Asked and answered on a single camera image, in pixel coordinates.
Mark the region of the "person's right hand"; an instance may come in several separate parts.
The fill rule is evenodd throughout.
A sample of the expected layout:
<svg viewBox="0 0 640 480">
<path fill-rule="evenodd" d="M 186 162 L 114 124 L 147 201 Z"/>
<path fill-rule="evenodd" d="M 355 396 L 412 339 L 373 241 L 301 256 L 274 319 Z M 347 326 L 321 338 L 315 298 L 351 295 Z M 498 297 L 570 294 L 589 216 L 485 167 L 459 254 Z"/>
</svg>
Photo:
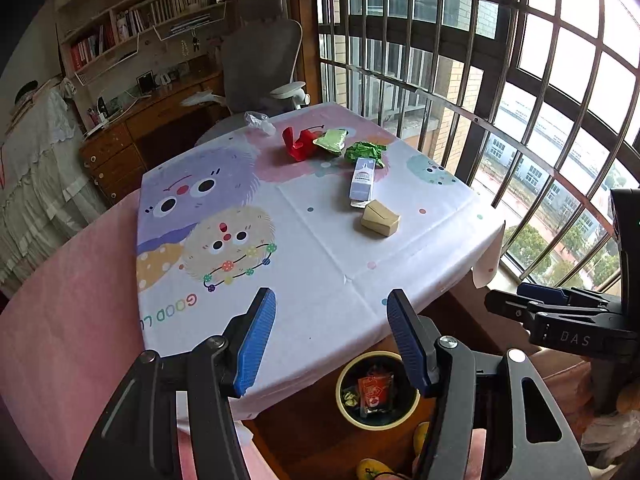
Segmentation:
<svg viewBox="0 0 640 480">
<path fill-rule="evenodd" d="M 640 411 L 640 382 L 623 388 L 616 400 L 616 411 L 620 414 Z"/>
</svg>

